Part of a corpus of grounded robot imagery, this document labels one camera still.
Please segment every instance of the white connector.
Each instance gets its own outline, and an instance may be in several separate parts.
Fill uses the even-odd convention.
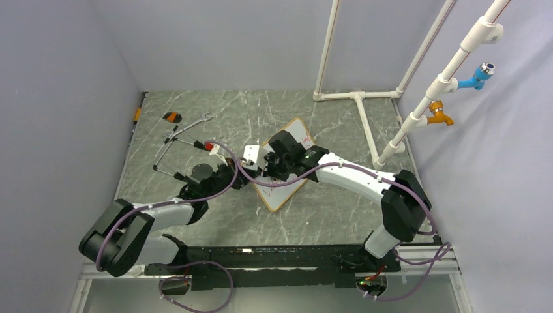
[[[261,168],[263,171],[267,169],[267,161],[265,156],[269,154],[269,151],[260,145],[247,145],[244,148],[244,163],[242,167],[252,171],[257,171]]]
[[[426,115],[422,115],[421,118],[418,119],[413,115],[413,112],[411,112],[403,124],[401,124],[401,130],[403,130],[406,134],[409,134],[413,128],[425,127],[427,124],[428,117]]]
[[[324,93],[317,93],[316,91],[313,91],[313,101],[324,101],[325,100],[325,94]]]
[[[426,90],[426,96],[433,101],[438,101],[442,93],[452,93],[458,87],[459,81],[457,79],[451,78],[450,80],[446,80],[442,73],[440,73]]]
[[[394,150],[394,154],[397,155],[403,152],[405,152],[405,143],[400,142],[398,143],[397,148]]]
[[[493,24],[481,16],[461,42],[466,52],[474,52],[481,44],[493,44],[503,38],[503,25]]]
[[[213,148],[211,148],[209,152],[209,156],[216,157],[218,162],[222,162],[223,164],[228,165],[226,162],[226,159],[224,155],[222,154],[223,148],[219,145],[213,145]]]
[[[399,99],[403,95],[403,90],[400,90],[399,87],[396,88],[396,90],[392,90],[392,99]]]

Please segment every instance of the marble tabletop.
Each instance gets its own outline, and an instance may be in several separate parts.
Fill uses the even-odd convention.
[[[365,99],[376,147],[382,151],[399,129],[389,99]],[[183,116],[180,125],[211,112],[213,120],[191,128],[180,138],[221,140],[241,155],[244,145],[263,143],[294,117],[303,119],[317,145],[346,160],[371,168],[357,106],[352,100],[314,102],[309,90],[153,91],[147,93],[119,197],[133,203],[163,201],[178,195],[183,183],[153,171],[155,153],[174,124],[161,117],[168,111]],[[199,163],[216,162],[207,152],[175,143],[160,168],[183,175]],[[392,156],[383,171],[412,170],[407,152]],[[163,233],[189,246],[326,245],[362,243],[382,223],[378,204],[333,185],[308,181],[275,213],[251,185],[229,190],[209,201],[197,223],[174,226]],[[429,230],[428,223],[422,230]],[[417,242],[432,242],[417,236]]]

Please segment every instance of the blue faucet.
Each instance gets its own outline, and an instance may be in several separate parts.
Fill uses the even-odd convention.
[[[489,80],[496,73],[496,66],[493,63],[482,63],[474,71],[474,76],[469,80],[460,80],[458,89],[474,88],[476,90],[484,87],[485,81]]]

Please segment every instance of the white wall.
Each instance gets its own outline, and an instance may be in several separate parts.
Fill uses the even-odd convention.
[[[0,10],[0,310],[66,312],[140,92],[87,0]]]
[[[332,0],[94,3],[142,90],[311,89]],[[442,3],[341,1],[323,87],[395,89]]]
[[[404,117],[491,2],[457,2],[400,101]],[[551,1],[511,1],[498,20],[503,40],[481,46],[455,77],[469,78],[483,61],[497,74],[482,91],[443,96],[453,126],[410,134],[476,312],[553,311],[552,14]]]

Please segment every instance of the orange faucet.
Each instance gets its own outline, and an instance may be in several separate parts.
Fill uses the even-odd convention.
[[[453,125],[453,120],[444,114],[443,103],[441,103],[441,101],[434,101],[431,103],[430,111],[434,114],[434,116],[428,118],[429,124],[445,123],[447,126]]]

